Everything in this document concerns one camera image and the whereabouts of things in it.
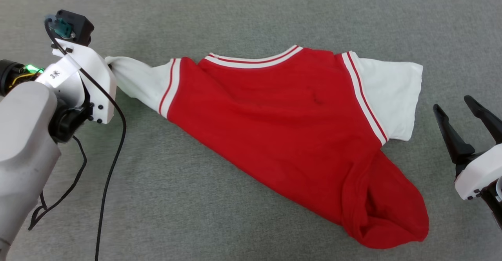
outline green led light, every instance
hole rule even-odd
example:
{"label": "green led light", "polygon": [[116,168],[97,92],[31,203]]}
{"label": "green led light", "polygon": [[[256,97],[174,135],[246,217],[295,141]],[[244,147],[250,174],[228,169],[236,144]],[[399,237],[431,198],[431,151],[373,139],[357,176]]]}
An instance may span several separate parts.
{"label": "green led light", "polygon": [[26,65],[25,70],[29,71],[30,73],[43,73],[44,69],[43,68],[37,68],[36,66],[33,65]]}

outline gray fabric surface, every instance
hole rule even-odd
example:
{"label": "gray fabric surface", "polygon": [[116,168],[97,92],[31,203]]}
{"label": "gray fabric surface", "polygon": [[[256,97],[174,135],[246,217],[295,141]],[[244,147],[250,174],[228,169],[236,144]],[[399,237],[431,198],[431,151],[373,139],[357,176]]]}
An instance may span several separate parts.
{"label": "gray fabric surface", "polygon": [[[424,66],[409,142],[384,152],[421,191],[430,216],[423,243],[370,250],[343,228],[256,182],[180,128],[118,93],[129,124],[104,215],[102,260],[500,260],[502,234],[480,200],[463,201],[432,113],[439,103],[478,150],[493,145],[463,102],[470,94],[502,116],[502,0],[0,0],[0,58],[56,60],[43,16],[64,8],[94,23],[91,47],[153,66],[208,52],[268,57],[292,44]],[[10,260],[93,259],[102,189],[120,120],[87,123],[77,136],[89,158],[73,193]],[[81,164],[77,145],[45,187],[48,203]]]}

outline red fabric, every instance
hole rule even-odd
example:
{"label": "red fabric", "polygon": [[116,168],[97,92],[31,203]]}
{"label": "red fabric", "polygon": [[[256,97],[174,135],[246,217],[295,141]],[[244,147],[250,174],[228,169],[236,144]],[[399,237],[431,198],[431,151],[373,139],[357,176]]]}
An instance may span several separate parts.
{"label": "red fabric", "polygon": [[267,68],[181,60],[168,119],[371,248],[422,241],[423,198],[380,151],[341,55],[303,49]]}

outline yellow wire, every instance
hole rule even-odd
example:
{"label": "yellow wire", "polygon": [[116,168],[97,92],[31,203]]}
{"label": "yellow wire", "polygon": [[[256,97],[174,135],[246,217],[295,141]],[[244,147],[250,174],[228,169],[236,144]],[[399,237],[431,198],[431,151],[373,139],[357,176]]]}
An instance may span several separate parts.
{"label": "yellow wire", "polygon": [[19,75],[18,77],[16,77],[14,79],[14,81],[12,82],[11,86],[9,86],[9,88],[11,88],[16,83],[16,81],[19,80],[21,77],[28,77],[30,75],[34,75],[34,73],[27,73],[26,75]]}

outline cable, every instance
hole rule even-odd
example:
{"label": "cable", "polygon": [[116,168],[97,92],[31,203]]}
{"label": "cable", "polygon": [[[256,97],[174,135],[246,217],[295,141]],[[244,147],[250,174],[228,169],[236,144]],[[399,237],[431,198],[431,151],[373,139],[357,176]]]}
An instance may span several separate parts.
{"label": "cable", "polygon": [[[61,196],[61,198],[56,203],[54,203],[54,205],[52,205],[51,207],[47,208],[47,205],[45,204],[45,199],[43,199],[44,195],[43,195],[43,193],[40,193],[40,199],[42,201],[42,205],[39,206],[38,208],[36,208],[35,211],[33,211],[32,220],[31,220],[30,226],[28,227],[28,230],[32,230],[33,227],[35,227],[35,225],[38,222],[40,222],[40,220],[45,216],[45,214],[47,214],[49,211],[51,211],[56,206],[58,206],[70,194],[70,192],[77,185],[78,180],[80,179],[80,176],[84,172],[84,168],[87,165],[87,157],[85,155],[84,148],[82,147],[82,143],[80,143],[79,139],[76,136],[73,136],[73,139],[77,142],[78,147],[80,148],[80,152],[82,153],[82,157],[84,159],[82,166],[80,167],[80,170],[78,170],[77,176],[75,177],[75,180],[73,181],[73,184],[70,186],[70,188],[68,188],[68,190],[63,194],[63,196]],[[45,209],[45,211],[43,211],[42,214],[40,214],[40,216],[37,216],[38,212],[42,208]]]}
{"label": "cable", "polygon": [[[49,28],[49,21],[50,18],[45,19],[44,25],[45,25],[45,31],[49,35],[49,38],[51,39],[52,43],[56,46],[56,48],[59,49],[59,51],[63,54],[66,55],[67,52],[63,49],[61,44],[56,40],[54,35],[52,34],[50,28]],[[115,164],[117,163],[118,156],[120,155],[120,151],[122,150],[122,146],[124,145],[124,141],[126,139],[126,132],[127,132],[127,122],[126,122],[126,117],[124,116],[124,113],[122,113],[122,110],[118,106],[118,104],[115,102],[113,97],[109,93],[106,92],[106,90],[103,89],[101,85],[99,85],[93,77],[91,77],[83,68],[80,69],[80,72],[91,82],[93,85],[95,85],[99,91],[101,91],[106,98],[111,102],[111,104],[115,107],[117,110],[118,114],[120,115],[120,118],[122,119],[122,137],[120,138],[120,143],[118,144],[117,152],[115,154],[115,157],[113,158],[113,162],[111,163],[110,171],[108,172],[108,177],[106,178],[106,183],[104,184],[104,190],[103,190],[103,197],[101,200],[101,211],[99,213],[99,223],[98,223],[98,229],[97,229],[97,238],[96,238],[96,254],[95,254],[95,261],[98,260],[99,257],[99,243],[101,241],[101,231],[102,231],[102,226],[103,226],[103,215],[104,215],[104,203],[106,200],[106,192],[108,191],[108,185],[110,184],[110,179],[111,175],[113,173],[113,170],[115,169]]]}

